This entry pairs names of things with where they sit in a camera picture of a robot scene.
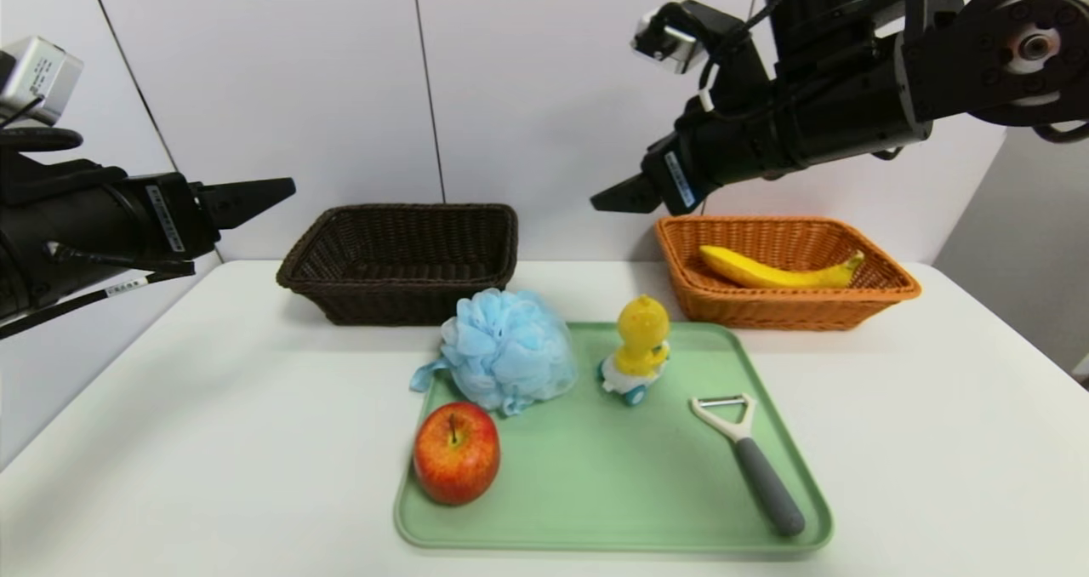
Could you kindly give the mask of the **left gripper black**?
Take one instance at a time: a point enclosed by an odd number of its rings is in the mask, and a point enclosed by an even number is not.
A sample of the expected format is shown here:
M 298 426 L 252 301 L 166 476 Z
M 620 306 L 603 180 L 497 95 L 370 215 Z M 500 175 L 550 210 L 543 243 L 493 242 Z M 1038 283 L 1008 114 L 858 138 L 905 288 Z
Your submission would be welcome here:
M 189 185 L 176 173 L 121 179 L 34 202 L 3 204 L 3 312 L 24 314 L 125 273 L 56 260 L 47 244 L 124 260 L 194 260 L 218 231 L 248 223 L 296 193 L 293 179 Z

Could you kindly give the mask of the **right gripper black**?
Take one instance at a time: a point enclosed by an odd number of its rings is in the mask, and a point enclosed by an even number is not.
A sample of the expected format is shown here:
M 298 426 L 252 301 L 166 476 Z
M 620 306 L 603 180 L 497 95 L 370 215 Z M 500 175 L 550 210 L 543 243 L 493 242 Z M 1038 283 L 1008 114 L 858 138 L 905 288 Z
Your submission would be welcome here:
M 689 214 L 711 193 L 781 170 L 775 111 L 724 121 L 688 101 L 674 130 L 643 156 L 643 174 L 589 198 L 595 211 L 650 214 L 666 205 L 670 214 Z

